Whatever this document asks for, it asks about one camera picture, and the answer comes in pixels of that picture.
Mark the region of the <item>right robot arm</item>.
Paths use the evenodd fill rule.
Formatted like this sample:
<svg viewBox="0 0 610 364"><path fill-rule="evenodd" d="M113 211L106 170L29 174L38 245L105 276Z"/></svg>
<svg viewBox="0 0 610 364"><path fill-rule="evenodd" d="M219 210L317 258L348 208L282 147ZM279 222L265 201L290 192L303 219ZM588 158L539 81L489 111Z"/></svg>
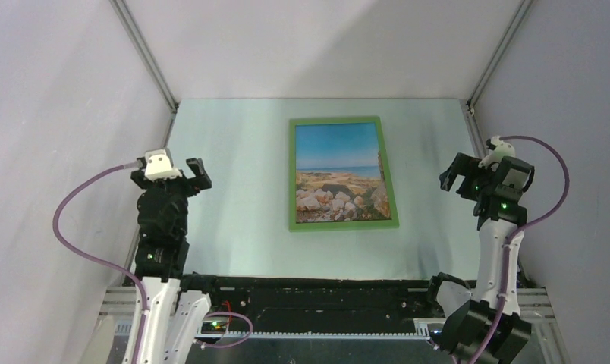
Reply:
<svg viewBox="0 0 610 364"><path fill-rule="evenodd" d="M424 305L429 314L445 316L445 323L430 337L456 363L510 363L532 335L517 301L517 269L527 223L520 198L533 182L534 167L512 156L486 164L458 153L439 176L441 189L449 191L459 176L457 194L475 203L478 275L472 290L445 273L432 278Z"/></svg>

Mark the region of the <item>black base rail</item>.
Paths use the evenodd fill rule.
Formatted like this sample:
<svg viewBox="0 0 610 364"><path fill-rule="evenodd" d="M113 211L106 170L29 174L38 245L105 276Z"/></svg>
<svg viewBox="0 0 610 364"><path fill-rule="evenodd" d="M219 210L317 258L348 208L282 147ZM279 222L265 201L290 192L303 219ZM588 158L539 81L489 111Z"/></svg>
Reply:
<svg viewBox="0 0 610 364"><path fill-rule="evenodd" d="M185 275L181 290L210 296L212 310L244 315L255 334L413 334L439 319L435 280L335 280Z"/></svg>

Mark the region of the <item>aluminium frame rails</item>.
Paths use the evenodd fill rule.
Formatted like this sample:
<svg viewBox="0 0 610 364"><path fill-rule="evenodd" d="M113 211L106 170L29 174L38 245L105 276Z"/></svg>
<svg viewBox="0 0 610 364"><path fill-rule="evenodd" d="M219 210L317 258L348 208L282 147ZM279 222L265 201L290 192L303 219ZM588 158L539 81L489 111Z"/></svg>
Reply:
<svg viewBox="0 0 610 364"><path fill-rule="evenodd" d="M134 287L107 290L100 321L80 363L123 363L130 333L136 333L127 315L134 310ZM572 363L562 343L550 300L543 289L518 291L521 319L532 325L540 339L544 363ZM192 324L196 340L433 340L437 343L446 318L438 303L426 301L421 288L388 287L221 287L211 294L212 309L225 314Z"/></svg>

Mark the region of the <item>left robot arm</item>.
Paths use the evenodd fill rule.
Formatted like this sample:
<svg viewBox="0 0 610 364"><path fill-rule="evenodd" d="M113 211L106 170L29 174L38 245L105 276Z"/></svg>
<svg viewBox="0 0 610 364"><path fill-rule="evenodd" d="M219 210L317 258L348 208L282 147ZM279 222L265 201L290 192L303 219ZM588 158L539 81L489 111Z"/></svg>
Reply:
<svg viewBox="0 0 610 364"><path fill-rule="evenodd" d="M131 180L142 189L137 200L138 280L125 363L184 363L206 315L222 309L223 296L211 287L182 290L187 242L188 199L212 187L203 160L189 158L187 177L163 150L147 152Z"/></svg>

